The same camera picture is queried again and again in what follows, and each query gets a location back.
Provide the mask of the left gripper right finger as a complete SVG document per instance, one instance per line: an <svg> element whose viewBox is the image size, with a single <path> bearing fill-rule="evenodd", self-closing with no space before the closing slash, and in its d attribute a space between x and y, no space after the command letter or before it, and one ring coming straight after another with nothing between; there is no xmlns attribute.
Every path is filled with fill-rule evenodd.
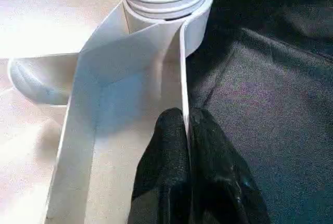
<svg viewBox="0 0 333 224"><path fill-rule="evenodd" d="M194 213L198 223L270 223L250 168L206 110L190 110Z"/></svg>

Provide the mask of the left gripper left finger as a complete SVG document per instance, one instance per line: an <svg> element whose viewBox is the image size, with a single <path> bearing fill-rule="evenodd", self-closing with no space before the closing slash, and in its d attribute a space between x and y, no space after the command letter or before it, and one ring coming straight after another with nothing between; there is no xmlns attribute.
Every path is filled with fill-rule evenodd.
<svg viewBox="0 0 333 224"><path fill-rule="evenodd" d="M129 223L188 223L191 182L182 111L165 110L135 175Z"/></svg>

